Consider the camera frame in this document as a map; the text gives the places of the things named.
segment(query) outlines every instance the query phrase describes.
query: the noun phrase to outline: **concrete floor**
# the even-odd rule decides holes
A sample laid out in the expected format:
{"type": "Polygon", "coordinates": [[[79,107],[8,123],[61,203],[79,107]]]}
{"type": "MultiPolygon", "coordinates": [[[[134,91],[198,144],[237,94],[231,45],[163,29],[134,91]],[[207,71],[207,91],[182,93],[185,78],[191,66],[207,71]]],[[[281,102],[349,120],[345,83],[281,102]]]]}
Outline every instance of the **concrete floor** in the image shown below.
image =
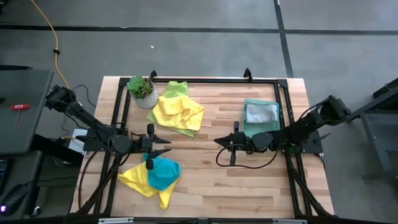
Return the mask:
{"type": "MultiPolygon", "coordinates": [[[[280,0],[286,29],[398,30],[395,0],[280,0]]],[[[213,27],[277,29],[273,0],[37,0],[55,25],[120,27],[213,27]]],[[[0,22],[45,25],[26,0],[10,0],[0,22]]],[[[59,67],[70,86],[87,85],[96,101],[105,75],[193,75],[287,77],[279,34],[60,31],[59,67]]],[[[0,64],[54,69],[49,31],[0,30],[0,64]]],[[[295,78],[304,78],[310,103],[332,94],[351,110],[397,78],[396,35],[287,34],[295,78]]],[[[52,85],[63,85],[54,76],[52,85]]],[[[79,100],[94,112],[83,89],[79,100]]],[[[38,132],[63,134],[63,116],[44,110],[38,132]]],[[[74,124],[67,121],[67,129],[74,124]]],[[[338,216],[398,223],[397,188],[365,184],[361,176],[380,169],[362,124],[324,127],[331,199],[338,216]]]]}

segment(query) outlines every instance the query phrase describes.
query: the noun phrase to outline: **teal towel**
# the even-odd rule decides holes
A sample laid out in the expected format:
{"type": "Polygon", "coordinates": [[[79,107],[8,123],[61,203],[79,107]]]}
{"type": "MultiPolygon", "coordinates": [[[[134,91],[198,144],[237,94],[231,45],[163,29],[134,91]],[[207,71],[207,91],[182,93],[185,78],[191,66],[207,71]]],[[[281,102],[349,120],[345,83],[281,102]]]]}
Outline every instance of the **teal towel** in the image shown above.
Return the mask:
{"type": "MultiPolygon", "coordinates": [[[[142,155],[146,161],[148,154],[142,155]]],[[[181,166],[178,162],[160,156],[154,159],[154,169],[148,170],[148,184],[157,189],[165,190],[172,185],[181,175],[181,166]]]]}
{"type": "Polygon", "coordinates": [[[279,127],[279,114],[275,121],[272,122],[265,122],[265,123],[247,123],[246,120],[246,107],[248,103],[254,103],[257,105],[276,105],[277,110],[279,112],[279,104],[272,101],[263,101],[263,100],[256,100],[256,99],[245,99],[244,106],[243,106],[243,122],[242,122],[242,130],[247,137],[252,137],[253,134],[260,133],[263,131],[277,131],[280,129],[279,127]]]}

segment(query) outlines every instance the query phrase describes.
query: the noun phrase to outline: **computer mouse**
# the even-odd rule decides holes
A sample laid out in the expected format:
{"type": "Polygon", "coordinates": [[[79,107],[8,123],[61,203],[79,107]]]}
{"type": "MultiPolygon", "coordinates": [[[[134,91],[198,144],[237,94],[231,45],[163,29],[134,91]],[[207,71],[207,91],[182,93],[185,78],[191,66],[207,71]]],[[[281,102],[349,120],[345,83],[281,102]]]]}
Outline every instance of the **computer mouse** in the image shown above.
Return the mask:
{"type": "Polygon", "coordinates": [[[27,193],[28,188],[26,185],[15,185],[15,187],[8,191],[7,195],[3,198],[0,204],[0,214],[5,217],[14,214],[27,193]]]}

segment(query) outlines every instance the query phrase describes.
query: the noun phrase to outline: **butcher block tabletop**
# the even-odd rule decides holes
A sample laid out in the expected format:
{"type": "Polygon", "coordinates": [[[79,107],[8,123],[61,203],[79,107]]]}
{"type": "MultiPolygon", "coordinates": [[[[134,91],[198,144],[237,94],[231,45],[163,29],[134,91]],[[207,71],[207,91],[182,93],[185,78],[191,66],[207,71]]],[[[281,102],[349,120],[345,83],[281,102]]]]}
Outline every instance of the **butcher block tabletop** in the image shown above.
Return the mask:
{"type": "MultiPolygon", "coordinates": [[[[95,117],[104,124],[110,124],[121,77],[104,77],[97,102],[95,117]]],[[[288,78],[290,99],[294,118],[297,119],[309,107],[304,80],[288,78]]],[[[154,84],[159,96],[166,83],[154,84]]],[[[234,121],[242,123],[243,101],[254,98],[276,101],[273,85],[245,83],[188,83],[189,97],[205,108],[201,129],[191,139],[169,128],[155,125],[158,137],[171,144],[155,144],[155,149],[172,149],[162,155],[177,161],[182,166],[182,176],[171,196],[168,209],[159,207],[159,195],[146,198],[135,190],[116,183],[111,215],[113,217],[212,217],[212,218],[293,218],[292,197],[285,157],[278,153],[275,161],[262,169],[240,167],[219,167],[215,162],[222,148],[213,140],[233,132],[234,121]]],[[[124,88],[118,121],[121,120],[124,88]]],[[[285,100],[282,108],[285,118],[285,100]]],[[[131,101],[127,128],[134,133],[145,133],[149,121],[148,110],[140,109],[131,101]]],[[[269,161],[275,152],[247,155],[237,152],[236,164],[259,166],[269,161]]],[[[81,165],[80,176],[90,153],[81,165]]],[[[142,154],[131,154],[119,168],[122,173],[141,163],[142,154]]],[[[99,152],[88,164],[81,186],[82,204],[88,200],[100,179],[104,152],[99,152]]],[[[302,155],[308,188],[325,210],[333,213],[328,184],[321,160],[312,154],[302,155]]],[[[229,164],[229,153],[223,152],[220,163],[229,164]]],[[[300,208],[304,212],[302,191],[297,186],[300,208]]],[[[74,194],[71,212],[78,210],[78,186],[74,194]]],[[[104,191],[102,209],[108,195],[104,191]]]]}

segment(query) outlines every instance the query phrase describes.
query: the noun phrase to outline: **yellow cloth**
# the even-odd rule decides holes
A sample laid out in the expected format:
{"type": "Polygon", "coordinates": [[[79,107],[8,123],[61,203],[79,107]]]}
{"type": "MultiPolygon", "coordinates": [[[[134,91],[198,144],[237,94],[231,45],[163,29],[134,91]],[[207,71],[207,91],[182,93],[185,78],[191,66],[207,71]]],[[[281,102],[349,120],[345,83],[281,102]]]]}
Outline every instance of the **yellow cloth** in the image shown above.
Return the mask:
{"type": "Polygon", "coordinates": [[[159,206],[166,209],[169,206],[170,198],[174,190],[175,185],[180,180],[180,177],[165,190],[156,190],[148,184],[148,170],[146,168],[146,162],[139,164],[138,166],[125,171],[123,174],[118,174],[118,179],[136,190],[138,193],[145,197],[152,197],[157,192],[159,193],[159,206]]]}
{"type": "Polygon", "coordinates": [[[199,131],[205,109],[187,96],[160,96],[153,112],[160,125],[199,131]]]}

